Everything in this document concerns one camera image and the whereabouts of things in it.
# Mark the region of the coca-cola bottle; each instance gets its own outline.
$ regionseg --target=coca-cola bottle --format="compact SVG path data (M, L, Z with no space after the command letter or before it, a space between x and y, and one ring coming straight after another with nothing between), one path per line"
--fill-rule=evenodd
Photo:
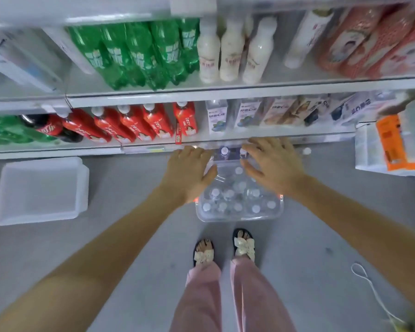
M63 127L62 119L56 114L28 114L19 117L26 127L58 137L64 142L77 143L83 140L80 134Z

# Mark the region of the white bow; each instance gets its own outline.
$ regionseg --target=white bow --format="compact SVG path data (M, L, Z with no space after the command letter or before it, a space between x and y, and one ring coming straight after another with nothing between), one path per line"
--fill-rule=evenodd
M196 251L194 253L194 260L196 266L200 263L214 261L214 250L208 249L206 251Z
M255 261L255 241L252 238L234 238L234 245L237 247L236 256L247 255L252 261Z

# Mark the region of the foot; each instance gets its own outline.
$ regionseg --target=foot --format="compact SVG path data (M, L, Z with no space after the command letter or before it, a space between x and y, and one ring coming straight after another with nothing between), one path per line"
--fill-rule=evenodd
M214 245L209 239L200 240L194 248L194 267L214 260Z
M252 235L243 228L234 231L235 256L247 256L255 262L255 241Z

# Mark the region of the hand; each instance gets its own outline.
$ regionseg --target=hand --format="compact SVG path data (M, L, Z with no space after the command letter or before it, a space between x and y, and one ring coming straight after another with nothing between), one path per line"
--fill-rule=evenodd
M307 177L301 159L287 138L250 138L252 144L243 144L260 166L255 169L247 160L241 160L246 173L258 184L279 194L291 195Z
M159 188L176 197L181 205L194 201L217 176L216 165L204 175L211 156L211 150L189 145L173 151Z

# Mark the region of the left hand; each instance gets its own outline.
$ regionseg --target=left hand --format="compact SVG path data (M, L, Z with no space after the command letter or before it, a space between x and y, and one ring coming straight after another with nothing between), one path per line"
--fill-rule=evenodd
M193 202L217 176L216 165L204 175L212 154L211 150L190 145L173 151L159 189L175 196L182 205Z

